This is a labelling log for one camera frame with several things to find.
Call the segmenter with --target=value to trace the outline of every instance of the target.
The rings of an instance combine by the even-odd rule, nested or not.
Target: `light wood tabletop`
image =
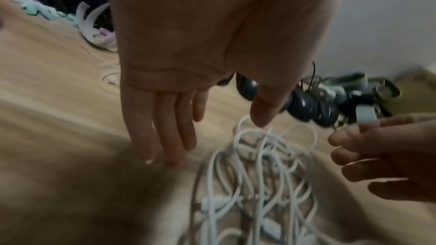
[[[146,165],[132,155],[119,96],[99,83],[117,55],[87,45],[67,20],[29,16],[8,0],[0,18],[0,244],[181,244],[191,202],[204,193],[198,171],[249,111],[234,81],[212,89],[183,165]],[[296,123],[284,113],[272,126]],[[317,131],[319,228],[344,240],[436,244],[433,205],[384,201],[367,182],[348,183],[329,157],[331,130]]]

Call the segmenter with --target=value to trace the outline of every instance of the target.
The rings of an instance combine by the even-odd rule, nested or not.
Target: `thin white wire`
[[[248,120],[250,120],[250,117],[245,116],[239,121],[235,129],[232,152],[216,151],[209,161],[207,172],[208,217],[205,222],[203,222],[200,229],[200,245],[219,245],[224,239],[229,237],[244,239],[247,245],[263,245],[262,230],[268,232],[268,229],[265,228],[267,225],[272,224],[273,226],[280,227],[280,229],[274,229],[278,230],[280,233],[283,231],[282,226],[266,217],[267,213],[273,209],[274,206],[285,206],[289,209],[288,229],[283,235],[287,245],[308,244],[308,242],[312,240],[310,237],[316,237],[328,245],[345,244],[320,232],[311,223],[316,214],[318,202],[312,194],[312,186],[307,181],[307,173],[312,167],[310,152],[317,144],[317,132],[307,124],[290,127],[279,135],[274,134],[271,128],[268,130],[260,128],[243,129],[243,123]],[[290,132],[299,129],[308,129],[312,134],[313,141],[307,150],[297,149],[287,143],[283,138]],[[248,137],[256,138],[256,146],[248,145],[249,143],[245,140]],[[227,159],[237,176],[238,185],[235,191],[232,190],[231,185],[222,173],[222,158]],[[257,194],[241,159],[255,161],[258,187]],[[288,162],[290,163],[290,167],[284,165],[284,163]],[[268,167],[272,168],[274,175],[279,178],[279,187],[274,195],[272,191],[265,186],[264,182],[263,174],[265,168]],[[229,196],[229,200],[219,210],[216,210],[214,200],[214,169],[218,181]],[[299,180],[296,187],[294,187],[292,182],[293,177]],[[243,186],[248,189],[248,196],[241,195]],[[283,198],[283,196],[285,196],[285,189],[288,191],[288,196]],[[312,200],[312,208],[308,214],[304,216],[300,205],[308,199]],[[242,202],[252,202],[256,204],[254,213],[247,212],[243,208]],[[253,225],[250,232],[243,232],[237,228],[227,228],[218,235],[217,221],[226,215],[235,205],[238,206],[244,214],[251,217]],[[275,242],[276,244],[282,244],[283,240],[276,240]],[[376,245],[379,243],[361,240],[352,244]]]

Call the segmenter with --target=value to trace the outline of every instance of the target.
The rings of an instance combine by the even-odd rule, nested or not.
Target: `cable bundle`
[[[242,118],[236,127],[233,144],[230,152],[216,151],[208,164],[207,171],[207,197],[199,203],[201,212],[207,214],[207,219],[200,227],[200,245],[225,244],[227,238],[245,240],[246,245],[263,245],[264,237],[272,240],[269,244],[286,245],[312,245],[316,240],[329,245],[339,245],[342,242],[321,233],[311,224],[318,208],[312,187],[308,182],[308,172],[312,166],[310,151],[317,143],[317,133],[307,124],[297,125],[277,135],[272,129],[260,128],[242,129],[249,116]],[[297,129],[308,129],[312,133],[312,145],[301,151],[292,147],[284,140],[284,135]],[[255,143],[247,142],[255,138]],[[234,171],[237,179],[236,188],[232,188],[224,177],[221,164],[225,159]],[[252,182],[243,163],[255,163],[256,186]],[[278,188],[275,194],[265,185],[264,173],[272,171],[274,178],[278,178]],[[214,176],[217,177],[226,196],[214,194]],[[312,202],[310,211],[304,215],[302,204]],[[287,225],[281,225],[268,217],[268,212],[279,207],[288,215]],[[227,228],[218,233],[217,222],[230,212],[238,208],[241,213],[251,220],[249,232],[238,228]],[[353,244],[372,245],[374,241],[358,241]]]

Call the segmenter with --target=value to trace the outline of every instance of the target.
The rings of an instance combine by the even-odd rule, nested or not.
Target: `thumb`
[[[429,136],[428,123],[432,122],[375,127],[349,136],[342,141],[342,146],[360,154],[427,151],[428,144],[434,139]]]
[[[258,93],[254,99],[250,116],[258,127],[264,127],[279,113],[285,102],[289,99],[291,87],[270,87],[259,85]]]

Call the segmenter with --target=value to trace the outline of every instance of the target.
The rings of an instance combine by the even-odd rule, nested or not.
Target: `person's right hand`
[[[123,116],[137,155],[153,160],[160,140],[167,161],[179,163],[196,145],[193,119],[202,119],[208,89],[233,72],[259,84],[250,114],[256,125],[268,124],[339,2],[110,0]]]
[[[349,181],[392,178],[371,182],[369,191],[389,200],[436,202],[436,114],[351,125],[328,141],[341,146],[332,159]]]

